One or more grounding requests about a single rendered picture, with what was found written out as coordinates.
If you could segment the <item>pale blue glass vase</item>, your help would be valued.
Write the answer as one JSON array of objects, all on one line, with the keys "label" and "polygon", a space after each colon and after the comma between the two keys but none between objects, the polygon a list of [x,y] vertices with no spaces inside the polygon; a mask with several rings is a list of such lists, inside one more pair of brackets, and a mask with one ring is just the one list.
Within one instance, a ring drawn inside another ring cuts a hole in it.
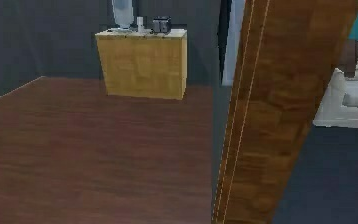
[{"label": "pale blue glass vase", "polygon": [[129,29],[134,21],[133,0],[112,0],[115,23],[122,29]]}]

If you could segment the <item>white sofa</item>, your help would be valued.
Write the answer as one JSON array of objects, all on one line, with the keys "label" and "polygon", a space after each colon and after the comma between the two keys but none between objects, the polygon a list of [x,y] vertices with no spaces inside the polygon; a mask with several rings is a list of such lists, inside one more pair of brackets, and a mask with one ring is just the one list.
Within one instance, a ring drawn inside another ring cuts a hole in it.
[{"label": "white sofa", "polygon": [[358,129],[358,77],[347,78],[334,70],[313,124]]}]

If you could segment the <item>brown wooden room door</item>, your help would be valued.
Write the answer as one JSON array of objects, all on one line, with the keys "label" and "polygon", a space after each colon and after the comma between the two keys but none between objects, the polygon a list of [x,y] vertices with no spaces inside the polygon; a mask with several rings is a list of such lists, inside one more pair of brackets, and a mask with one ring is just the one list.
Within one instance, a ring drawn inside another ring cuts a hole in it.
[{"label": "brown wooden room door", "polygon": [[358,0],[246,0],[211,224],[271,224]]}]

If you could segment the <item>yellow wooden cabinet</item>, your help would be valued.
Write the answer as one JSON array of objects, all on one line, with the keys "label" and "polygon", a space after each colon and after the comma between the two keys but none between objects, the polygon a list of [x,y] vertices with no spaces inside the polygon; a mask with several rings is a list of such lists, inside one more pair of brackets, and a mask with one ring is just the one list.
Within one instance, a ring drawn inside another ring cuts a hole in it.
[{"label": "yellow wooden cabinet", "polygon": [[187,81],[187,31],[95,35],[109,95],[181,100]]}]

